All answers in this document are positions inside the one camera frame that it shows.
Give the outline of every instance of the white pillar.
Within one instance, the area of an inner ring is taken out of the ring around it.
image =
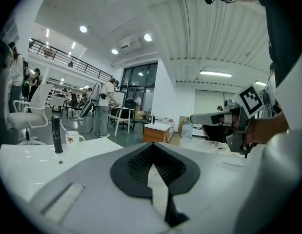
[[[16,42],[18,52],[27,59],[31,29],[43,0],[21,0],[14,8],[15,22],[19,40]]]
[[[49,75],[49,70],[50,70],[50,68],[47,67],[45,69],[45,71],[43,72],[43,77],[42,77],[42,82],[41,82],[42,84],[45,84],[47,82],[48,75]]]

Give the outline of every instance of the white mug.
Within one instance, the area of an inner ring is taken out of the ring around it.
[[[67,131],[65,133],[65,142],[70,149],[75,149],[79,145],[79,138],[84,141],[84,137],[79,135],[77,131]]]

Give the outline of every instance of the ceiling lamp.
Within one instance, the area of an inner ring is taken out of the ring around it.
[[[223,76],[223,77],[231,77],[231,74],[220,73],[215,71],[203,71],[200,72],[201,75],[210,75],[210,76]]]
[[[261,85],[261,86],[266,86],[266,83],[260,82],[260,81],[256,81],[255,84]]]
[[[81,26],[79,29],[80,29],[81,32],[83,32],[83,33],[86,33],[86,32],[87,32],[87,27],[85,27],[85,26]]]
[[[144,35],[144,39],[145,39],[146,41],[152,41],[152,38],[151,38],[150,34],[145,34],[145,35]]]

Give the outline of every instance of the sneaker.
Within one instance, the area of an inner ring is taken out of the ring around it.
[[[110,134],[107,134],[105,136],[100,136],[101,138],[109,138],[110,137]]]

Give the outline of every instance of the railing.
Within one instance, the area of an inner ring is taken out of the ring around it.
[[[68,55],[68,53],[63,52],[62,50],[59,50],[50,45],[46,45],[43,42],[35,39],[31,39],[31,41],[29,42],[28,51],[49,58],[51,60],[57,61],[73,69],[82,71],[85,74],[100,79],[101,81],[109,81],[109,79],[112,78],[112,76],[109,75],[108,73],[94,66],[91,66],[90,64],[82,60],[79,60],[76,57],[70,56]]]

